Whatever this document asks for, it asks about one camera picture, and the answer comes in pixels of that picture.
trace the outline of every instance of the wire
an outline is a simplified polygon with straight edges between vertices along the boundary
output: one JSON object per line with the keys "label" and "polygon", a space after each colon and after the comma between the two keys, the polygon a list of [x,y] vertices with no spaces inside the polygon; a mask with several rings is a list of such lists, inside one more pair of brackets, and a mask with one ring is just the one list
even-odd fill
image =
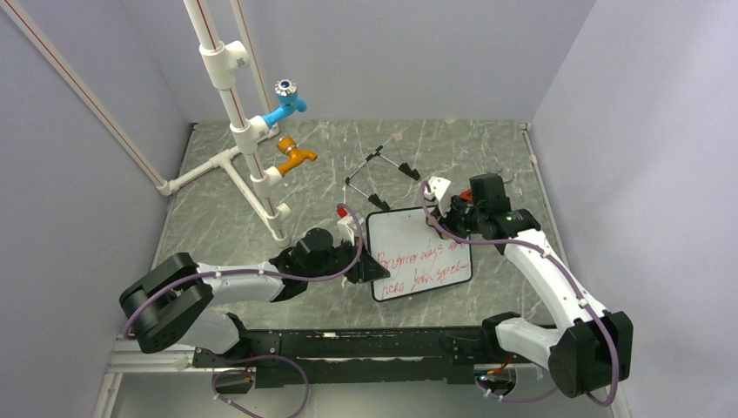
{"label": "wire", "polygon": [[[289,364],[292,367],[295,367],[295,369],[300,373],[300,376],[302,377],[302,381],[305,384],[305,396],[303,396],[302,402],[300,403],[299,407],[295,410],[295,412],[288,415],[287,418],[294,418],[300,415],[303,409],[305,409],[305,405],[307,405],[307,400],[310,397],[310,382],[307,380],[307,374],[305,373],[305,370],[302,367],[300,367],[298,363],[286,357],[283,357],[281,355],[275,355],[275,354],[257,355],[255,357],[249,357],[247,359],[240,359],[240,360],[229,360],[229,359],[224,359],[220,357],[219,355],[213,353],[210,350],[205,350],[205,351],[207,351],[209,354],[215,357],[218,357],[221,361],[225,363],[230,363],[230,364],[248,363],[251,361],[259,361],[259,360],[279,360],[279,361],[283,361]],[[227,374],[245,374],[247,376],[250,376],[251,372],[247,372],[240,368],[230,368],[228,370],[224,370],[223,372],[216,374],[215,377],[212,379],[212,383],[211,383],[212,392],[215,395],[213,399],[219,399],[225,402],[225,404],[228,405],[229,407],[234,407],[235,409],[243,412],[246,415],[249,415],[252,418],[264,418],[263,416],[254,414],[252,411],[242,407],[236,402],[231,401],[230,399],[218,393],[218,388],[216,387],[216,384],[218,383],[218,379],[220,379],[221,377]]]}
{"label": "wire", "polygon": [[[471,239],[458,237],[448,232],[443,226],[441,226],[438,223],[438,220],[436,220],[436,218],[434,218],[432,214],[430,213],[430,211],[428,210],[428,204],[426,203],[426,198],[423,194],[423,191],[425,190],[428,190],[429,192],[431,191],[431,186],[428,185],[427,180],[423,180],[420,182],[420,189],[419,189],[420,205],[423,206],[423,212],[425,212],[426,218],[431,222],[431,224],[433,224],[433,227],[436,229],[436,231],[446,235],[448,238],[453,239],[454,241],[460,244],[468,244],[470,246],[472,245],[498,246],[498,245],[507,245],[507,244],[524,246],[524,247],[534,250],[535,252],[540,254],[541,257],[543,257],[544,254],[546,253],[543,250],[543,248],[536,246],[535,244],[532,244],[530,242],[520,240],[520,239],[475,239],[475,240],[471,240]],[[561,264],[561,261],[559,261],[559,259],[557,259],[552,254],[548,254],[546,256],[546,259],[549,260],[554,266],[556,266],[556,268],[558,268],[559,271],[561,271],[561,274],[564,276],[564,279],[567,280],[567,283],[572,288],[572,291],[574,291],[574,295],[576,295],[577,300],[585,301],[584,309],[587,311],[589,316],[592,317],[595,325],[597,325],[597,327],[600,329],[600,332],[602,333],[602,336],[605,338],[605,342],[607,343],[607,349],[610,352],[610,361],[612,362],[612,367],[611,367],[612,374],[610,376],[610,393],[607,394],[607,398],[605,398],[604,401],[597,399],[596,397],[594,397],[594,395],[590,393],[587,393],[587,397],[590,400],[592,400],[592,402],[596,403],[597,405],[601,407],[608,407],[615,400],[615,394],[617,393],[617,390],[618,390],[618,380],[620,377],[618,373],[618,369],[619,369],[618,365],[620,365],[620,361],[618,359],[618,352],[617,352],[617,349],[615,348],[613,337],[607,331],[607,328],[605,327],[605,324],[602,323],[602,320],[600,319],[600,317],[597,316],[597,313],[594,311],[594,309],[592,309],[592,307],[589,305],[587,300],[584,298],[584,295],[579,289],[579,286],[577,286],[576,282],[574,281],[574,277],[572,277],[572,274],[567,270],[567,268],[563,264]],[[507,398],[502,399],[502,400],[510,401],[510,402],[515,401],[515,400],[508,400]]]}
{"label": "wire", "polygon": [[488,388],[485,388],[477,381],[477,388],[479,388],[485,396],[494,396],[494,398],[498,401],[503,402],[510,402],[510,403],[530,403],[530,402],[538,402],[543,401],[548,396],[551,396],[552,394],[555,394],[559,391],[557,387],[553,387],[547,392],[544,392],[542,394],[538,394],[536,396],[530,397],[530,398],[506,398],[505,396],[502,396],[500,394],[493,394],[491,390]]}
{"label": "wire", "polygon": [[[257,268],[239,268],[234,270],[224,270],[220,273],[224,276],[233,275],[233,274],[257,274],[257,275],[265,275],[265,276],[273,276],[273,277],[281,277],[283,279],[290,279],[290,280],[298,280],[298,281],[328,281],[336,279],[337,277],[343,276],[344,274],[348,273],[349,270],[351,270],[354,266],[356,266],[357,263],[359,263],[359,259],[361,258],[361,250],[364,248],[364,238],[361,236],[361,227],[359,223],[359,217],[357,216],[356,212],[349,206],[344,205],[343,203],[339,203],[339,207],[346,209],[349,215],[353,218],[354,225],[357,226],[357,248],[356,248],[356,255],[353,257],[353,260],[346,266],[343,270],[341,270],[338,273],[327,275],[327,276],[319,276],[319,277],[302,277],[302,276],[295,276],[292,274],[287,273],[281,273],[281,272],[268,272],[264,270],[259,270]],[[147,308],[150,307],[155,301],[157,301],[159,298],[164,296],[165,294],[169,293],[171,290],[182,286],[184,283],[187,283],[189,281],[193,280],[199,280],[207,277],[214,277],[217,272],[206,272],[206,273],[196,273],[191,274],[189,276],[186,276],[182,279],[175,280],[169,285],[162,287],[158,292],[154,293],[149,299],[147,299],[144,303],[141,304],[138,309],[133,311],[131,314],[131,317],[128,318],[128,320],[125,322],[125,325],[123,326],[123,337],[126,340],[135,340],[135,337],[131,337],[131,329],[133,328],[133,323],[136,322],[139,316],[141,316],[141,313]]]}
{"label": "wire", "polygon": [[[348,264],[348,266],[346,266],[340,272],[335,273],[335,274],[331,274],[331,275],[327,275],[327,276],[320,276],[320,277],[302,277],[302,276],[295,276],[295,275],[292,275],[292,274],[281,273],[281,272],[261,271],[261,270],[254,269],[254,268],[240,268],[240,269],[237,269],[237,270],[224,270],[224,271],[221,272],[221,274],[224,275],[224,276],[226,276],[226,275],[232,275],[232,274],[250,274],[250,273],[252,273],[252,274],[281,277],[283,279],[291,279],[291,280],[299,280],[299,281],[328,281],[328,280],[333,280],[333,279],[336,279],[336,278],[338,278],[340,276],[343,276],[344,274],[348,273],[349,270],[351,270],[354,266],[356,266],[357,263],[359,263],[359,259],[361,257],[361,250],[364,248],[364,239],[361,236],[361,227],[360,227],[361,224],[359,223],[359,217],[357,216],[356,212],[351,207],[349,207],[349,206],[347,206],[347,205],[345,205],[343,203],[339,203],[339,208],[345,209],[346,212],[348,212],[348,214],[351,215],[351,217],[353,219],[353,223],[357,227],[357,234],[356,234],[356,236],[357,236],[356,255],[353,257],[353,260],[351,260],[351,262]],[[149,299],[147,299],[144,303],[142,303],[141,306],[138,307],[138,309],[136,309],[131,314],[131,317],[128,318],[128,320],[125,322],[125,325],[123,327],[123,331],[122,331],[123,337],[126,340],[135,340],[136,339],[136,336],[135,335],[131,335],[131,329],[133,328],[133,323],[136,322],[136,320],[138,319],[138,317],[141,316],[141,313],[147,307],[150,307],[151,304],[153,304],[159,298],[161,298],[165,294],[169,293],[171,290],[173,290],[173,289],[175,289],[177,287],[182,286],[184,283],[187,283],[187,282],[190,282],[190,281],[193,281],[193,280],[203,279],[203,278],[206,278],[206,277],[213,277],[215,275],[216,275],[216,272],[191,274],[191,275],[186,276],[186,277],[184,277],[182,279],[175,280],[172,283],[170,283],[169,285],[161,288],[158,292],[154,293]],[[226,363],[231,363],[231,364],[238,364],[238,363],[244,363],[244,362],[249,362],[249,361],[259,361],[259,360],[278,360],[278,361],[284,361],[285,363],[290,364],[291,366],[295,367],[297,369],[297,371],[300,373],[300,375],[302,376],[303,382],[305,383],[305,398],[303,399],[303,401],[300,404],[300,406],[298,407],[298,409],[292,415],[289,415],[287,418],[294,418],[295,416],[299,415],[303,411],[303,409],[305,409],[305,405],[307,404],[307,398],[308,398],[308,396],[310,394],[310,382],[307,380],[307,374],[305,374],[305,370],[303,370],[302,367],[300,367],[298,363],[296,363],[296,362],[294,362],[294,361],[292,361],[292,360],[290,360],[290,359],[288,359],[286,357],[283,357],[281,355],[274,355],[274,354],[257,355],[255,357],[249,357],[248,359],[241,359],[241,360],[228,360],[228,359],[224,359],[224,358],[218,356],[217,354],[213,353],[210,350],[207,350],[207,351],[210,352],[210,354],[215,355],[216,357],[218,357],[220,360],[222,360],[222,361],[224,361]],[[252,418],[263,418],[260,415],[256,415],[253,412],[249,411],[248,409],[246,409],[246,408],[238,405],[237,403],[232,402],[230,399],[227,399],[223,395],[219,394],[218,391],[216,390],[215,384],[218,381],[218,378],[219,377],[221,377],[221,376],[223,376],[225,374],[236,374],[236,373],[245,374],[246,376],[249,376],[250,375],[250,372],[245,371],[245,370],[241,370],[241,369],[229,369],[229,370],[225,370],[224,372],[221,372],[220,374],[218,374],[218,375],[215,376],[215,379],[213,379],[213,381],[212,381],[213,393],[215,393],[215,395],[216,395],[215,396],[215,399],[220,399],[221,401],[223,401],[226,404],[228,404],[228,406],[234,407],[235,409],[243,412],[246,415],[249,415]]]}
{"label": "wire", "polygon": [[502,366],[500,366],[498,368],[493,368],[492,370],[490,370],[490,371],[488,371],[486,373],[487,374],[494,374],[494,375],[500,374],[500,373],[502,373],[502,370],[505,370],[505,367],[507,367],[507,365],[510,364],[510,361],[512,361],[512,360],[513,360],[513,355],[512,354],[508,354],[507,355],[507,358],[505,359],[505,362],[502,363]]}

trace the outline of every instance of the grey marble tabletop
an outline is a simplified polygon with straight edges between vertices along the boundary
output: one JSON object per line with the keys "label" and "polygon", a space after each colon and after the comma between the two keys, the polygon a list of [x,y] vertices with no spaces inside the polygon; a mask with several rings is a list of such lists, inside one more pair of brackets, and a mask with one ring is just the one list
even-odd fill
{"label": "grey marble tabletop", "polygon": [[[443,120],[286,120],[280,137],[290,135],[299,147],[319,155],[290,172],[274,200],[285,202],[292,217],[285,222],[293,242],[307,230],[322,227],[338,237],[336,204],[343,200],[344,178],[359,162],[393,134],[402,157],[425,179],[440,175],[453,182],[453,192],[468,188],[469,177],[500,172],[507,181],[513,208],[526,208],[553,241],[551,222],[526,143],[514,121]],[[278,138],[259,145],[265,166],[279,165],[286,157],[276,149]],[[225,122],[196,125],[184,169],[234,146]],[[394,155],[393,147],[387,150]],[[243,157],[234,166],[244,179]],[[384,161],[375,160],[358,186],[375,190],[392,209],[417,206],[419,183]],[[258,216],[221,169],[183,187],[175,196],[158,261],[188,252],[211,265],[248,265],[280,252]],[[357,192],[347,192],[349,206],[364,214],[377,209]],[[559,246],[553,243],[557,251]],[[341,280],[313,283],[300,296],[279,303],[248,301],[217,307],[237,314],[249,328],[358,328],[478,326],[482,320],[507,311],[518,312],[533,323],[552,323],[533,288],[512,263],[489,246],[473,248],[474,277],[412,298],[384,302],[372,299],[371,285]]]}

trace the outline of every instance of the floor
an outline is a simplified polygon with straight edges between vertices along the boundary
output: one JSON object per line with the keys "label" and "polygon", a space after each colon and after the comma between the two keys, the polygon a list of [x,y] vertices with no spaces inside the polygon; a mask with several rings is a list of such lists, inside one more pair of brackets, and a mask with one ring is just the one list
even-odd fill
{"label": "floor", "polygon": [[[302,149],[319,155],[290,172],[275,192],[277,203],[292,209],[286,229],[292,237],[319,226],[338,236],[336,204],[343,200],[344,178],[369,152],[393,134],[402,158],[423,178],[440,175],[453,182],[456,193],[468,188],[468,178],[499,172],[507,182],[513,209],[526,208],[553,241],[553,231],[526,143],[514,121],[443,120],[287,120],[279,137],[290,135]],[[276,149],[278,138],[260,144],[264,166],[286,157]],[[234,145],[225,122],[201,123],[193,132],[184,169]],[[388,157],[400,159],[393,147]],[[243,157],[234,160],[244,179]],[[392,209],[418,205],[416,181],[381,160],[373,160],[359,188],[373,189]],[[276,256],[258,216],[220,169],[186,185],[174,198],[158,260],[189,252],[196,261],[215,265],[248,265]],[[357,192],[347,203],[364,214],[374,208]],[[512,263],[490,247],[473,248],[474,277],[453,287],[378,303],[370,285],[342,286],[340,280],[311,284],[299,297],[279,303],[242,302],[224,305],[221,312],[237,314],[249,328],[356,328],[478,326],[485,318],[507,311],[521,313],[533,323],[552,323],[539,297]]]}
{"label": "floor", "polygon": [[[510,396],[542,394],[554,383],[530,368],[519,369],[519,384]],[[246,415],[212,399],[212,374],[126,374],[117,394],[115,418],[242,418]],[[229,395],[260,416],[288,416],[303,398],[302,385],[253,389],[247,395]],[[586,396],[569,399],[561,393],[535,403],[507,403],[485,398],[474,385],[443,381],[346,383],[311,385],[310,398],[300,418],[612,418]]]}

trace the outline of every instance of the faucet handle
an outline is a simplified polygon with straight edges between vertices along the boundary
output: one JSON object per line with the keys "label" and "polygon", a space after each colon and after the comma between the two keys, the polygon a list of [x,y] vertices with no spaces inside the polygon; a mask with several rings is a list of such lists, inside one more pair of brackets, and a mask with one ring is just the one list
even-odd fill
{"label": "faucet handle", "polygon": [[311,161],[318,159],[318,154],[315,152],[300,150],[292,137],[284,137],[280,139],[277,143],[277,149],[290,158],[286,163],[277,166],[277,170],[282,174],[282,177],[284,177],[293,168],[304,163],[306,159]]}
{"label": "faucet handle", "polygon": [[288,98],[298,92],[298,84],[289,78],[282,78],[274,85],[274,92],[277,96]]}

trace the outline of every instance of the white pvc pipe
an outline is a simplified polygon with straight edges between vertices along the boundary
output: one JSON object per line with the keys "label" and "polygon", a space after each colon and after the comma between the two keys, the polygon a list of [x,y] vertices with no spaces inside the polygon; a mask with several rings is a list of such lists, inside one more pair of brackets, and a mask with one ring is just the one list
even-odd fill
{"label": "white pvc pipe", "polygon": [[210,8],[204,0],[184,0],[184,6],[192,20],[198,40],[208,50],[217,50],[220,46],[220,37],[212,23]]}
{"label": "white pvc pipe", "polygon": [[[214,53],[217,53],[219,51],[220,53],[225,53],[225,51],[222,50],[223,42],[220,40],[220,38],[218,37],[218,33],[215,30],[215,23],[212,22],[212,16],[210,13],[210,9],[207,6],[207,2],[205,0],[184,0],[184,6],[187,9],[187,13],[190,15],[190,20],[192,20],[192,25],[194,26],[195,32],[198,35],[198,40],[200,42],[200,53],[203,55],[204,59],[206,55],[208,57],[212,57]],[[211,80],[217,79],[219,82],[223,81],[223,79],[220,77],[220,75],[222,75],[221,73],[213,74],[213,69],[211,67],[208,67],[206,65],[206,68],[211,75]],[[230,69],[227,68],[222,68],[221,70],[230,71]],[[248,130],[251,126],[249,120],[246,118],[243,112],[244,108],[241,105],[241,101],[238,97],[238,92],[234,83],[235,80],[231,81],[230,85],[223,85],[221,83],[218,83],[216,85],[218,86],[217,89],[220,93],[220,98],[223,101],[223,106],[228,113],[228,118],[231,120],[231,131],[233,131],[234,128],[237,131]],[[261,165],[261,161],[259,161],[258,152],[256,152],[255,150],[251,152],[251,150],[249,150],[249,153],[245,153],[245,151],[245,149],[241,149],[241,153],[244,154],[246,164],[248,164],[249,172],[255,179],[262,179],[265,176],[264,168]],[[222,166],[228,171],[226,164],[222,164]],[[239,189],[242,185],[245,185],[244,180],[242,180],[238,176],[238,173],[235,172],[235,170],[232,170],[232,166],[229,175],[231,176],[233,181],[237,183]],[[263,212],[270,217],[277,217],[276,225],[281,226],[281,223],[279,222],[281,220],[279,216],[279,211],[277,211],[275,205],[270,199],[262,199],[262,203],[259,203],[258,199],[256,199],[251,192],[251,189],[248,190],[248,195],[243,190],[241,192],[243,192],[244,196],[249,199],[249,203],[251,203],[255,211],[257,211],[258,213]],[[272,230],[268,223],[267,227],[270,231],[272,231],[272,236],[274,236],[277,241],[285,241],[286,234],[281,228],[279,228],[278,231],[275,233],[275,231]]]}
{"label": "white pvc pipe", "polygon": [[111,113],[103,106],[102,102],[95,96],[90,87],[79,77],[69,62],[62,56],[49,38],[38,28],[36,23],[28,16],[28,13],[16,0],[0,0],[0,7],[5,10],[10,19],[17,25],[34,46],[41,52],[47,61],[54,67],[60,76],[67,82],[71,89],[82,99],[92,113],[100,120],[103,126],[111,133],[113,138],[128,152],[128,155],[136,161],[146,176],[154,182],[157,189],[164,195],[171,194],[171,188],[157,170],[144,157],[141,150],[133,143],[120,124],[112,117]]}
{"label": "white pvc pipe", "polygon": [[243,108],[240,106],[241,100],[238,97],[236,88],[230,90],[218,90],[220,98],[223,100],[225,112],[228,113],[228,119],[231,124],[237,128],[246,128],[249,125],[249,119],[244,116]]}
{"label": "white pvc pipe", "polygon": [[249,57],[252,58],[252,77],[256,83],[258,98],[261,101],[261,107],[264,110],[264,114],[271,113],[272,108],[269,106],[269,100],[266,97],[266,86],[264,85],[264,79],[261,77],[261,70],[258,67],[256,59],[256,52],[252,44],[252,38],[249,36],[249,29],[246,26],[246,12],[240,0],[231,0],[231,9],[233,9],[233,16],[236,18],[236,24],[238,25],[238,32],[241,34],[241,43],[244,44],[246,52],[249,53]]}
{"label": "white pvc pipe", "polygon": [[205,161],[203,164],[198,165],[192,170],[189,170],[188,172],[172,180],[171,182],[176,185],[175,190],[179,190],[183,185],[190,183],[194,179],[202,176],[203,174],[209,172],[213,168],[219,166],[219,163],[217,162],[221,161],[222,158],[232,159],[233,157],[239,155],[240,153],[241,151],[238,149],[238,147],[234,146],[231,149],[228,149],[228,150],[225,150],[223,152],[216,154],[212,158]]}
{"label": "white pvc pipe", "polygon": [[269,231],[272,232],[272,237],[275,240],[281,240],[286,235],[285,232],[281,229],[278,230],[278,232],[275,232],[272,230],[272,227],[269,226],[269,221],[266,220],[266,211],[264,208],[259,204],[258,198],[256,195],[253,194],[252,189],[249,188],[248,185],[244,182],[244,180],[241,178],[241,176],[238,174],[235,168],[233,168],[233,164],[231,164],[231,161],[223,161],[220,164],[221,167],[225,170],[225,172],[228,173],[228,175],[233,180],[233,183],[236,184],[236,187],[243,193],[243,195],[246,197],[246,200],[249,201],[249,203],[253,206],[254,211],[256,211],[256,214],[261,219],[262,222],[264,222],[264,225],[266,226]]}

